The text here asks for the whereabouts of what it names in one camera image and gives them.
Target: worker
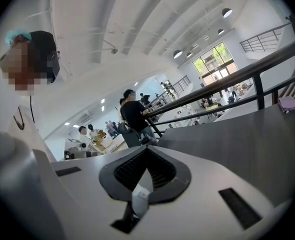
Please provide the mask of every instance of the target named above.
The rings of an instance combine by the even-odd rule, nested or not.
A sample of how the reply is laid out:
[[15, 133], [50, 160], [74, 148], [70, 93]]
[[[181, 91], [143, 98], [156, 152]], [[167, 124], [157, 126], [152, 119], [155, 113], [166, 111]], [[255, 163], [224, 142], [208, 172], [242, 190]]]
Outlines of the worker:
[[136, 132], [140, 134], [147, 134], [155, 138], [151, 127], [145, 121], [144, 115], [148, 110], [144, 108], [141, 102], [136, 100], [136, 92], [128, 89], [123, 94], [126, 103], [121, 107], [121, 116], [127, 121], [127, 124]]
[[87, 136], [87, 128], [85, 126], [80, 126], [80, 128], [78, 128], [78, 132], [79, 132], [78, 140], [80, 142], [86, 143], [88, 149], [98, 152], [99, 155], [103, 155], [103, 152], [97, 146], [95, 146], [90, 140], [90, 138]]
[[141, 96], [141, 102], [144, 106], [146, 106], [150, 103], [149, 102], [150, 95], [143, 95], [142, 92], [139, 95]]

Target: black slot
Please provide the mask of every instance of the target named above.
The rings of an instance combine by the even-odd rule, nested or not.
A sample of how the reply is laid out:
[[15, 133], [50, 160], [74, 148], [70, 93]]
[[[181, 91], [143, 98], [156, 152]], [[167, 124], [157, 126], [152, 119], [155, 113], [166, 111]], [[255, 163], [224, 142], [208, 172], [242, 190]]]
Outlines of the black slot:
[[233, 189], [227, 188], [218, 192], [230, 208], [238, 222], [246, 230], [259, 222], [262, 217]]
[[62, 170], [56, 170], [55, 173], [57, 176], [62, 177], [62, 176], [73, 174], [79, 171], [81, 171], [81, 169], [77, 166], [74, 166], [74, 167], [70, 167], [70, 168], [66, 168]]

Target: metal railing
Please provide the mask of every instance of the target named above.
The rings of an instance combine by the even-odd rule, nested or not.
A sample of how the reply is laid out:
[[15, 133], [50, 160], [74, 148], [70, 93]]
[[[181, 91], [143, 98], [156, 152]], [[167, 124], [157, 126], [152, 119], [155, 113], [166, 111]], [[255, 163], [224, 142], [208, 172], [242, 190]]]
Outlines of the metal railing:
[[240, 44], [242, 45], [243, 50], [246, 53], [255, 51], [265, 52], [269, 50], [274, 50], [277, 47], [278, 42], [280, 40], [282, 29], [289, 24], [291, 23], [287, 23], [267, 30], [265, 32], [262, 32], [260, 34], [257, 34], [255, 36], [252, 36], [251, 38], [240, 42]]
[[[214, 113], [217, 113], [220, 111], [224, 111], [227, 109], [231, 109], [231, 108], [255, 101], [255, 100], [257, 100], [258, 110], [262, 110], [265, 108], [264, 97], [269, 94], [273, 94], [273, 93], [275, 94], [276, 91], [278, 91], [279, 89], [282, 89], [282, 88], [288, 86], [289, 84], [295, 82], [295, 75], [292, 76], [290, 79], [287, 79], [286, 81], [281, 82], [280, 84], [278, 84], [266, 91], [263, 91], [263, 86], [262, 86], [260, 74], [262, 72], [265, 72], [265, 71], [271, 69], [272, 67], [288, 60], [289, 58], [293, 57], [294, 55], [295, 55], [295, 42], [275, 51], [272, 54], [269, 54], [268, 56], [262, 58], [261, 60], [258, 60], [255, 63], [252, 63], [252, 64], [238, 70], [237, 72], [234, 72], [231, 75], [224, 77], [223, 79], [220, 79], [210, 85], [207, 85], [205, 88], [196, 90], [190, 94], [185, 95], [184, 97], [181, 97], [171, 103], [168, 103], [162, 107], [159, 107], [159, 108], [149, 112], [146, 115], [146, 119], [149, 121], [150, 125], [153, 127], [155, 132], [160, 137], [162, 137], [162, 133], [156, 127], [157, 125], [169, 124], [169, 123], [188, 120], [188, 119], [197, 118], [197, 117], [201, 117], [201, 116], [206, 116], [209, 114], [214, 114]], [[219, 106], [218, 108], [215, 108], [215, 109], [212, 109], [209, 111], [202, 111], [199, 113], [195, 113], [195, 114], [188, 115], [188, 116], [183, 116], [183, 117], [168, 120], [168, 121], [153, 123], [151, 120], [151, 117], [155, 117], [155, 116], [163, 114], [167, 111], [182, 107], [186, 104], [198, 101], [202, 98], [210, 97], [212, 94], [218, 93], [221, 90], [227, 89], [231, 86], [234, 86], [234, 85], [236, 85], [242, 81], [248, 80], [250, 78], [253, 79], [255, 92], [256, 92], [252, 96], [246, 97], [244, 99], [241, 99], [241, 100], [233, 102], [233, 103], [229, 103], [224, 106]]]
[[178, 82], [173, 84], [172, 87], [170, 87], [169, 91], [161, 93], [157, 98], [155, 98], [149, 104], [147, 104], [145, 108], [149, 111], [153, 111], [174, 101], [175, 99], [180, 97], [180, 94], [188, 87], [190, 83], [191, 82], [189, 78], [187, 76], [184, 76]]

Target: ceiling light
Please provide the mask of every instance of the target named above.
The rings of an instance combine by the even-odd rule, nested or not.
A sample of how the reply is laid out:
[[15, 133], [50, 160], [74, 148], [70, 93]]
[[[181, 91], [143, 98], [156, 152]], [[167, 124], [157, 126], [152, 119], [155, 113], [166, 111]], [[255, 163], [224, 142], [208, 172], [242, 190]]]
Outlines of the ceiling light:
[[231, 10], [230, 8], [224, 8], [224, 9], [222, 10], [223, 18], [228, 17], [232, 12], [233, 12], [233, 10]]
[[177, 57], [179, 57], [182, 53], [183, 53], [183, 51], [181, 51], [181, 50], [176, 50], [176, 51], [173, 53], [173, 57], [174, 57], [174, 59], [176, 59]]

